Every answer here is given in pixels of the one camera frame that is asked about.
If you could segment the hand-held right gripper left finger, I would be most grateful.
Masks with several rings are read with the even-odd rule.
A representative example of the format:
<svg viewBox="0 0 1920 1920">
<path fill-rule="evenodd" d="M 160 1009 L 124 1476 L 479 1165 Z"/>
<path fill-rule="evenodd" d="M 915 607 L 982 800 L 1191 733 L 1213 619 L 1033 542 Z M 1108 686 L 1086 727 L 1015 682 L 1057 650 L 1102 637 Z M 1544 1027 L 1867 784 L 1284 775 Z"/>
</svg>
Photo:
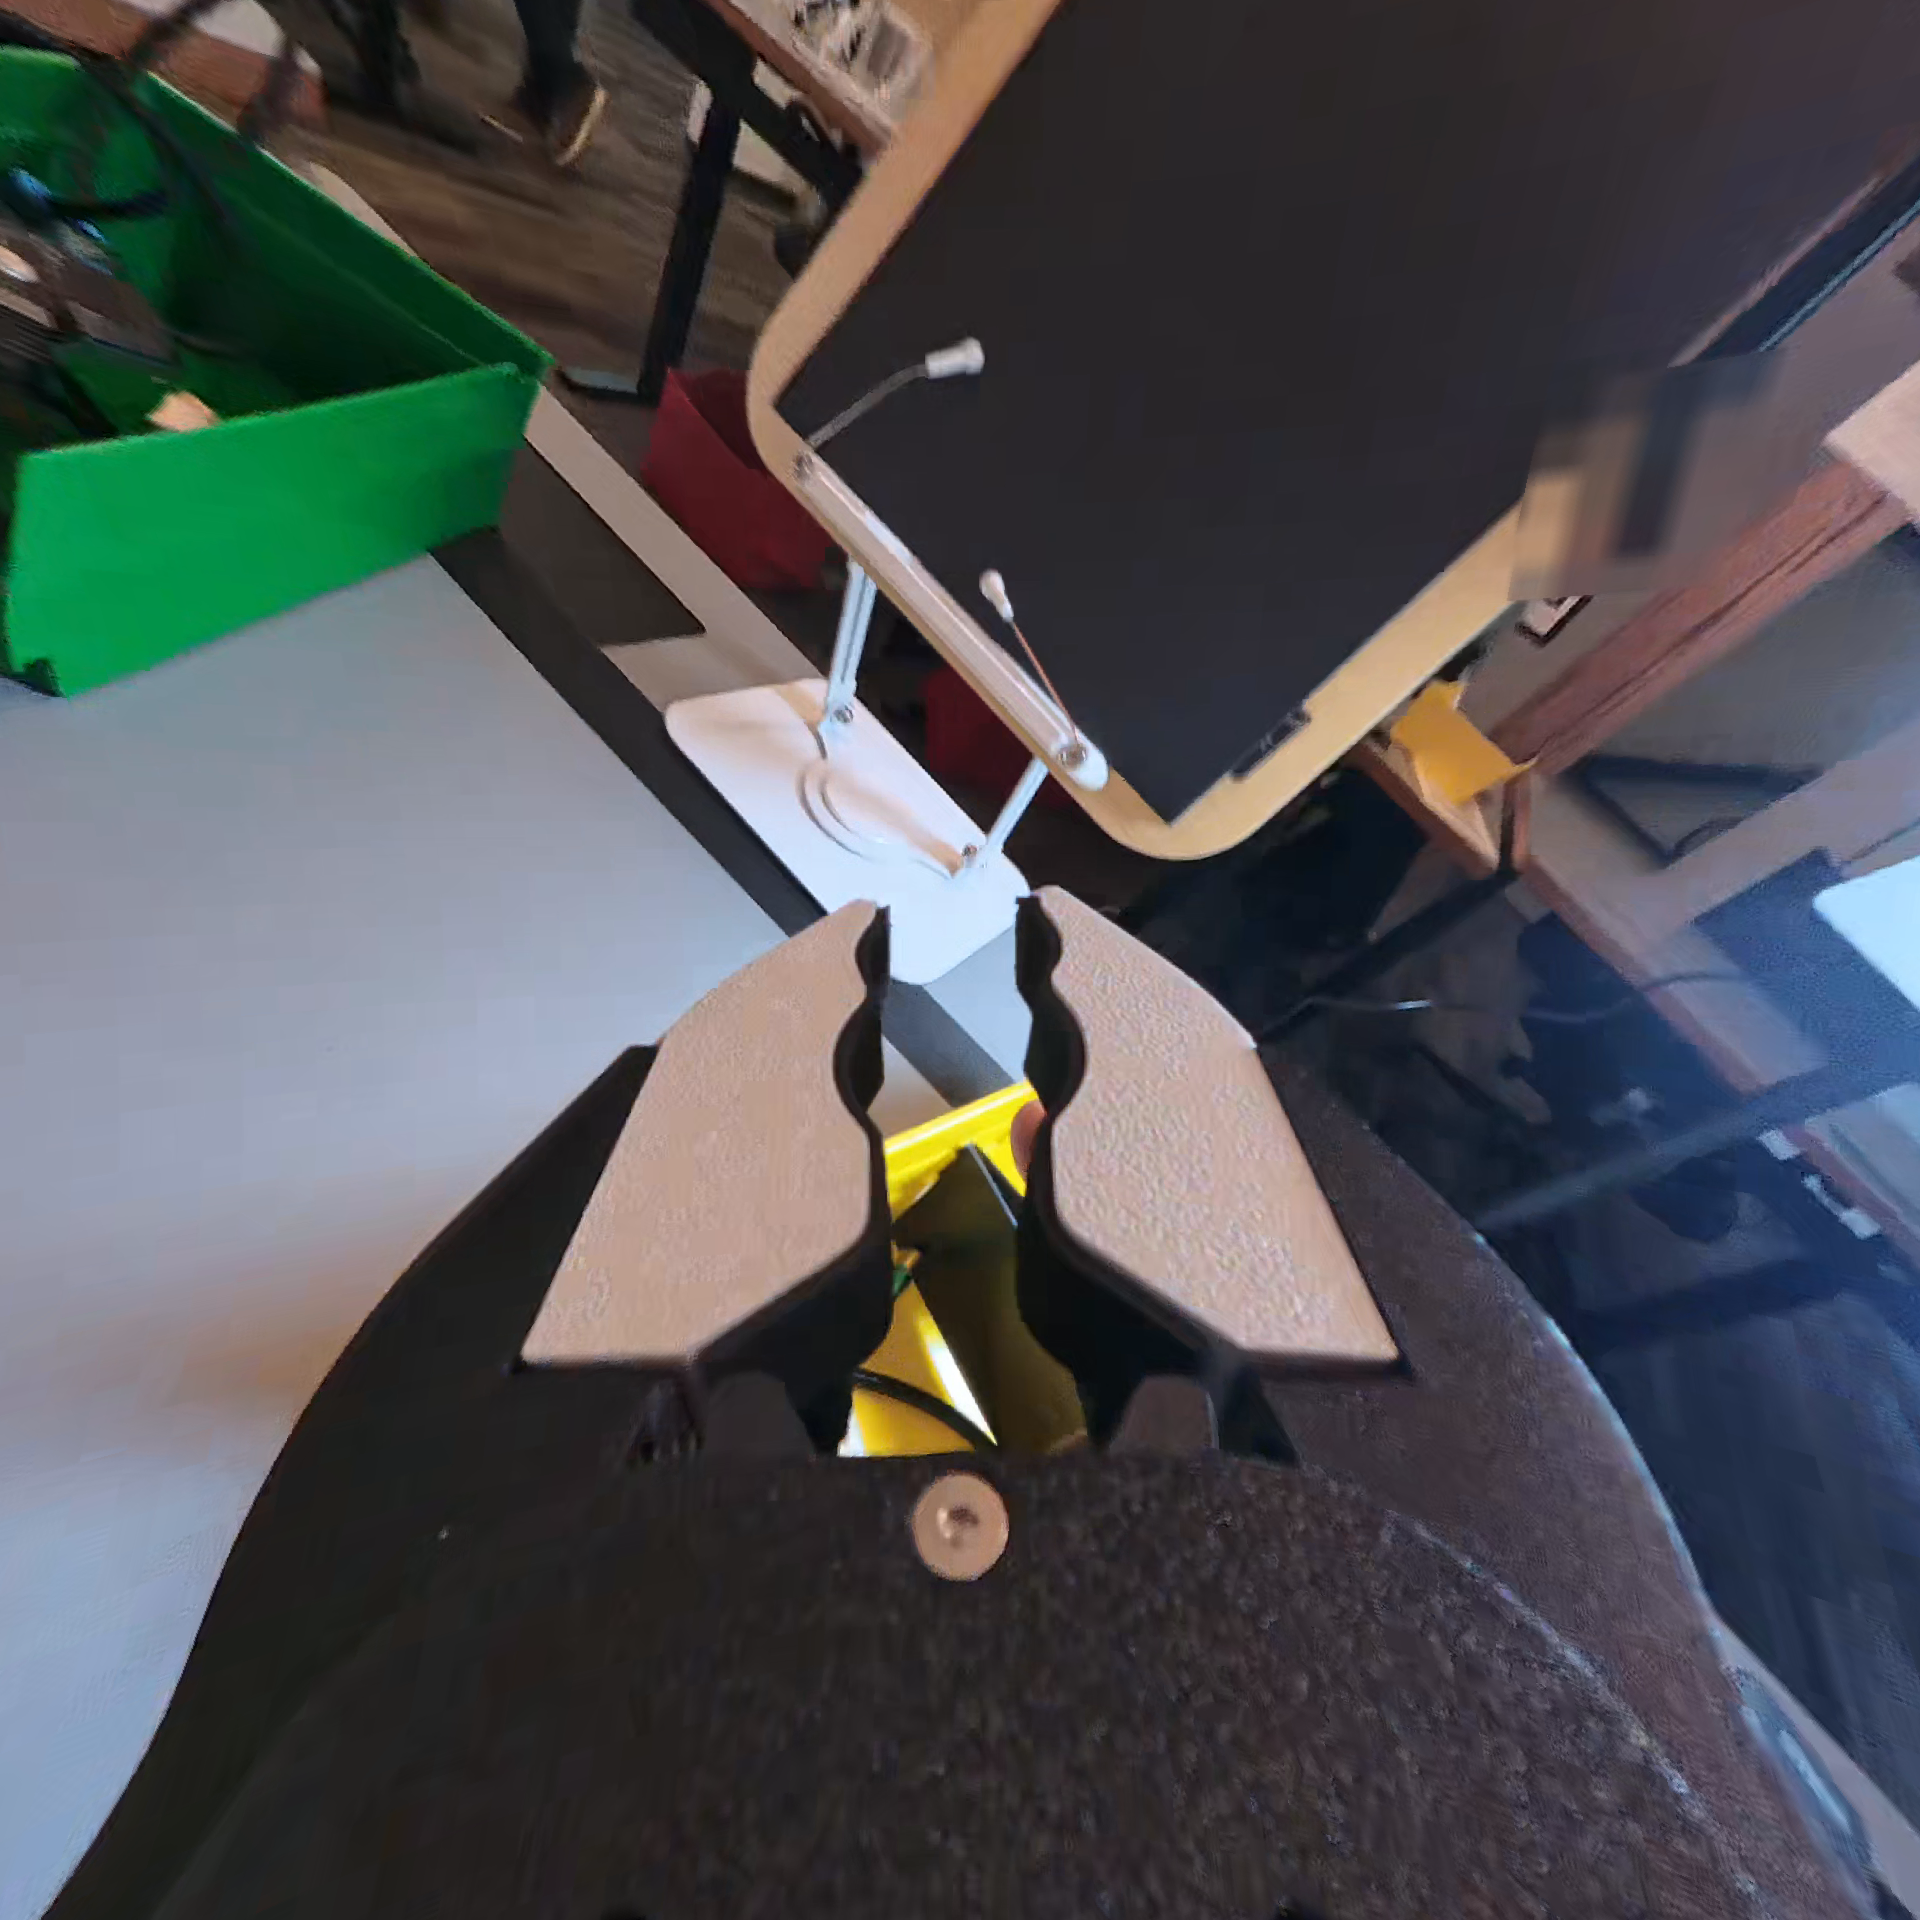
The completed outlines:
<svg viewBox="0 0 1920 1920">
<path fill-rule="evenodd" d="M 625 1366 L 698 1409 L 781 1386 L 838 1449 L 852 1378 L 893 1317 L 872 1104 L 891 978 L 885 909 L 854 901 L 737 970 L 663 1035 L 521 1346 Z"/>
</svg>

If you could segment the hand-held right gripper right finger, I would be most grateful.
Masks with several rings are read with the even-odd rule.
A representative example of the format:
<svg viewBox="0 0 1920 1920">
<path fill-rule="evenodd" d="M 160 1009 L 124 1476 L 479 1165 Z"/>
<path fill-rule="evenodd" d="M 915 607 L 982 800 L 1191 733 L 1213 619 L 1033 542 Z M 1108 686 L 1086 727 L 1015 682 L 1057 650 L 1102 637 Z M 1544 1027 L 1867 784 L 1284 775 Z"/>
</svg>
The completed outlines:
<svg viewBox="0 0 1920 1920">
<path fill-rule="evenodd" d="M 1019 903 L 1015 980 L 1041 1110 L 1015 1299 L 1092 1445 L 1155 1380 L 1215 1437 L 1284 1451 L 1268 1384 L 1404 1374 L 1246 1027 L 1063 887 Z"/>
</svg>

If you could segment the yellow plastic bin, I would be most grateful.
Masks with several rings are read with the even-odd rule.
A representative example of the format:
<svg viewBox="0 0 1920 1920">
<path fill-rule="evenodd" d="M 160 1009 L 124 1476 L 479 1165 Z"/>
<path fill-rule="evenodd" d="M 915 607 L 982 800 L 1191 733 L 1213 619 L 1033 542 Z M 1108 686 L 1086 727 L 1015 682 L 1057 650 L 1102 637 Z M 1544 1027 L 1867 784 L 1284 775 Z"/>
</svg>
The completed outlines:
<svg viewBox="0 0 1920 1920">
<path fill-rule="evenodd" d="M 998 1258 L 986 1248 L 941 1258 L 919 1244 L 915 1208 L 962 1145 L 1017 1181 L 1008 1131 L 1027 1100 L 1033 1088 L 1015 1082 L 885 1141 L 893 1317 L 856 1372 L 844 1455 L 1051 1455 L 1086 1443 L 1071 1374 L 1021 1317 L 1017 1240 Z"/>
</svg>

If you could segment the green plastic bin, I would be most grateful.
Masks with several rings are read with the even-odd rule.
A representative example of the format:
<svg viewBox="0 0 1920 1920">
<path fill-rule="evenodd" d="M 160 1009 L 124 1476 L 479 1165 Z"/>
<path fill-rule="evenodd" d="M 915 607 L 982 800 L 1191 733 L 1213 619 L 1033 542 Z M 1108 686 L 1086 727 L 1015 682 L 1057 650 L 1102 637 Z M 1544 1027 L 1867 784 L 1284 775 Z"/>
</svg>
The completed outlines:
<svg viewBox="0 0 1920 1920">
<path fill-rule="evenodd" d="M 497 522 L 546 353 L 170 85 L 2 73 L 4 183 L 162 331 L 4 398 L 4 680 L 75 698 Z"/>
</svg>

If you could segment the black divider card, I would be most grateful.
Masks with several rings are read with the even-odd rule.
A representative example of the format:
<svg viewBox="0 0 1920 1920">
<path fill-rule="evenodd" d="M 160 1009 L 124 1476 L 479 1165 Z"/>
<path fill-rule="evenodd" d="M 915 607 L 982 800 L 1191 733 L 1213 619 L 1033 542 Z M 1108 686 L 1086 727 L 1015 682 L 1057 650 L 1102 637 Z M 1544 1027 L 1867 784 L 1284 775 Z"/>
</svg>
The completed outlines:
<svg viewBox="0 0 1920 1920">
<path fill-rule="evenodd" d="M 958 1258 L 986 1248 L 992 1256 L 1017 1240 L 1023 1189 L 978 1145 L 962 1145 L 915 1208 L 927 1254 Z"/>
</svg>

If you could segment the white laptop stand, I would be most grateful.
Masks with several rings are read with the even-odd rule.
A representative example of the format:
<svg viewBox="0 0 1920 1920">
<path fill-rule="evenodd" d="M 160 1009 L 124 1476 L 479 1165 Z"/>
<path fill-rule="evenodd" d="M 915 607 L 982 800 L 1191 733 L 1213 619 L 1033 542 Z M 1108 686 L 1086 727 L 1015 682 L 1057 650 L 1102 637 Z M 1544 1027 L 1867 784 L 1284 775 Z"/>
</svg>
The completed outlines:
<svg viewBox="0 0 1920 1920">
<path fill-rule="evenodd" d="M 1011 708 L 1000 723 L 1023 741 L 1025 759 L 990 826 L 976 824 L 858 696 L 881 583 L 907 587 L 911 611 L 931 617 L 935 637 L 958 639 L 974 664 L 994 646 L 828 465 L 826 449 L 893 396 L 976 378 L 986 363 L 972 335 L 929 349 L 797 443 L 791 479 L 801 503 L 824 507 L 828 530 L 850 538 L 826 674 L 694 696 L 665 713 L 680 755 L 824 913 L 858 901 L 887 911 L 891 970 L 909 986 L 946 976 L 1011 926 L 1027 883 L 1006 846 L 1041 788 L 1063 782 L 1092 794 L 1110 779 L 1106 755 L 1021 633 L 996 568 L 982 574 L 980 595 L 1013 641 L 1015 662 L 992 666 L 990 682 Z M 881 564 L 881 581 L 866 560 Z"/>
</svg>

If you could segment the red bag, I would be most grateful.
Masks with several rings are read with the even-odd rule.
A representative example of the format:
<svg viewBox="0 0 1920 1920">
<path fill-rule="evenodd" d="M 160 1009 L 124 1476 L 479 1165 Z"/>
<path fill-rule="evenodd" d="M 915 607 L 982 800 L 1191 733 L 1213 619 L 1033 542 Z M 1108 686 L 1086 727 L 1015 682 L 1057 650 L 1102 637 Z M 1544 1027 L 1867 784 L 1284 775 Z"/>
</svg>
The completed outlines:
<svg viewBox="0 0 1920 1920">
<path fill-rule="evenodd" d="M 925 763 L 964 798 L 1006 802 L 1031 753 L 958 672 L 935 666 L 921 688 Z"/>
<path fill-rule="evenodd" d="M 834 544 L 763 463 L 741 372 L 667 374 L 639 481 L 737 587 L 801 593 L 824 585 Z"/>
</svg>

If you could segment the small yellow object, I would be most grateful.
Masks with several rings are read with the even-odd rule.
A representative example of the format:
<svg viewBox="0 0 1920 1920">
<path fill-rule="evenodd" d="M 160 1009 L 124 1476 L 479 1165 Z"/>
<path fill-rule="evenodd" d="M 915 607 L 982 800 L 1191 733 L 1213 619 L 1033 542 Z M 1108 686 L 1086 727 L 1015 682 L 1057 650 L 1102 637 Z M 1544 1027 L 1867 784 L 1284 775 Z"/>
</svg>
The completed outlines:
<svg viewBox="0 0 1920 1920">
<path fill-rule="evenodd" d="M 1530 773 L 1461 710 L 1463 684 L 1427 682 L 1386 731 L 1388 743 L 1429 800 L 1467 806 Z"/>
</svg>

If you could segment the tan laptop with black cover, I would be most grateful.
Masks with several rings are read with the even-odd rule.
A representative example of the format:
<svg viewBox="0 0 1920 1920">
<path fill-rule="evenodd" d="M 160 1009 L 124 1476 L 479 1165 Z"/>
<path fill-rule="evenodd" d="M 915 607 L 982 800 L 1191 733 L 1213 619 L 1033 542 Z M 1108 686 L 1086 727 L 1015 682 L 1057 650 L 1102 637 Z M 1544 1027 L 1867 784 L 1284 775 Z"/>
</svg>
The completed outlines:
<svg viewBox="0 0 1920 1920">
<path fill-rule="evenodd" d="M 1209 857 L 1512 603 L 1786 499 L 1916 112 L 1916 4 L 984 4 L 755 434 L 1108 838 Z"/>
</svg>

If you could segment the wooden desk with black legs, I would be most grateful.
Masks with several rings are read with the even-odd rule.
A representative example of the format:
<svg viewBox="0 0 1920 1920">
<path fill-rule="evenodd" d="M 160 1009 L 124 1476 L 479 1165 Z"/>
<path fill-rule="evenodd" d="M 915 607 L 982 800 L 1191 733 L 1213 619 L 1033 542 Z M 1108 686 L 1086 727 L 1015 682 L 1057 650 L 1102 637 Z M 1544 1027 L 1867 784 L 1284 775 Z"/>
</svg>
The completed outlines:
<svg viewBox="0 0 1920 1920">
<path fill-rule="evenodd" d="M 1845 1098 L 1889 1086 L 1912 1043 L 1816 1039 L 1784 1001 L 1741 978 L 1699 922 L 1812 851 L 1847 877 L 1916 851 L 1914 717 L 1668 865 L 1632 851 L 1625 828 L 1607 828 L 1597 804 L 1573 794 L 1571 771 L 1619 747 L 1660 704 L 1699 692 L 1711 670 L 1806 611 L 1901 530 L 1916 530 L 1916 507 L 1828 455 L 1715 552 L 1699 579 L 1630 611 L 1575 611 L 1571 656 L 1536 668 L 1528 684 L 1518 680 L 1520 645 L 1504 641 L 1496 656 L 1510 666 L 1473 684 L 1467 717 L 1520 771 L 1479 800 L 1443 802 L 1404 749 L 1360 747 L 1360 767 L 1471 871 L 1467 885 L 1366 948 L 1360 984 L 1335 989 L 1335 1001 L 1374 1003 L 1392 966 L 1522 881 L 1747 1094 L 1810 1076 L 1839 1084 Z"/>
<path fill-rule="evenodd" d="M 893 138 L 903 102 L 834 61 L 799 16 L 854 16 L 866 29 L 883 4 L 637 2 L 637 26 L 708 89 L 708 114 L 684 169 L 637 372 L 564 367 L 566 392 L 657 406 L 684 361 L 708 278 L 743 130 L 755 132 L 838 213 Z"/>
</svg>

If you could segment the black white printed sheet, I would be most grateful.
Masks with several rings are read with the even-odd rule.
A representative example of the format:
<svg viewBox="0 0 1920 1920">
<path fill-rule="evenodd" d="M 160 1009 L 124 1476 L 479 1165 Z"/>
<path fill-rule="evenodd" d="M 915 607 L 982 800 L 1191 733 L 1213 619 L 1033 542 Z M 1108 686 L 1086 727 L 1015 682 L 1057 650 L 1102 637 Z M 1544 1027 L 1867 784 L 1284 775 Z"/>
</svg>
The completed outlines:
<svg viewBox="0 0 1920 1920">
<path fill-rule="evenodd" d="M 931 61 L 923 28 L 889 2 L 773 2 L 789 43 L 852 102 L 897 118 Z"/>
</svg>

